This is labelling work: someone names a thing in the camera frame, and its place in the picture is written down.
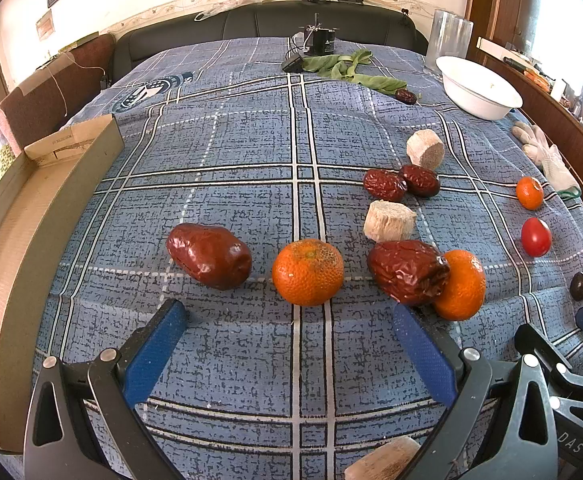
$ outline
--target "white bowl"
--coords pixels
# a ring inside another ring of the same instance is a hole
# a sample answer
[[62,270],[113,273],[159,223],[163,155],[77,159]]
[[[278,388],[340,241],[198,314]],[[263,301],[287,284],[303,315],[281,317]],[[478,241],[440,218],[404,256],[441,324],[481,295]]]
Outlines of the white bowl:
[[488,121],[497,121],[512,108],[523,106],[523,98],[505,79],[478,63],[461,57],[436,60],[443,72],[449,98],[466,112]]

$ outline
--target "wallpaper border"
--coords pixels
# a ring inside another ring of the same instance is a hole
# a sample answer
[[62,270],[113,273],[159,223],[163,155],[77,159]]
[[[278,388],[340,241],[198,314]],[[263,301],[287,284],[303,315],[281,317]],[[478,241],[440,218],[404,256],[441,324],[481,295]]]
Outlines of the wallpaper border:
[[[113,34],[118,40],[123,34],[130,30],[176,18],[178,16],[201,12],[210,9],[216,4],[226,1],[228,0],[173,0],[159,6],[150,7],[143,12],[134,14],[133,16],[129,16],[127,19],[120,20],[100,32],[101,34]],[[433,12],[437,9],[436,6],[420,0],[365,0],[365,2],[366,4],[385,7],[386,9],[391,10],[409,9],[409,16],[414,21],[415,26],[425,35],[426,38],[429,37]]]

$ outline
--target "red tomato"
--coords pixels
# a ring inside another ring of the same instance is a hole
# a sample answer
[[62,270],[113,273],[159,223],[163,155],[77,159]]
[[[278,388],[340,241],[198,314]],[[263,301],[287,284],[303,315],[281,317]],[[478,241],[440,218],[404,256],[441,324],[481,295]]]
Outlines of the red tomato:
[[526,253],[533,258],[538,258],[547,254],[551,247],[551,231],[542,220],[529,218],[523,224],[521,241]]

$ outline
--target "tangerine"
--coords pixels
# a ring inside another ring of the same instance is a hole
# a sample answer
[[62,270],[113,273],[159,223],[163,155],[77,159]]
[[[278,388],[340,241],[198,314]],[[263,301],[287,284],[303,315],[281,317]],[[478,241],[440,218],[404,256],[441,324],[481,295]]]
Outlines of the tangerine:
[[338,249],[307,238],[287,245],[272,267],[274,286],[290,303],[318,306],[343,285],[345,266]]
[[449,281],[433,300],[439,316],[451,321],[465,321],[479,311],[485,301],[485,271],[476,256],[456,249],[445,253],[449,263]]
[[525,209],[536,211],[545,198],[540,182],[532,176],[523,176],[516,184],[516,196]]

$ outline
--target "cardboard box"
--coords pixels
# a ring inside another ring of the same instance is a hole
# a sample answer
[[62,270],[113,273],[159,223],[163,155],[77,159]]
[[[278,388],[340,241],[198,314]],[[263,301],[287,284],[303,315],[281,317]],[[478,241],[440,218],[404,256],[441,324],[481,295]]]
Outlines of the cardboard box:
[[123,149],[113,116],[25,148],[0,180],[0,450],[23,452],[36,337],[62,254]]

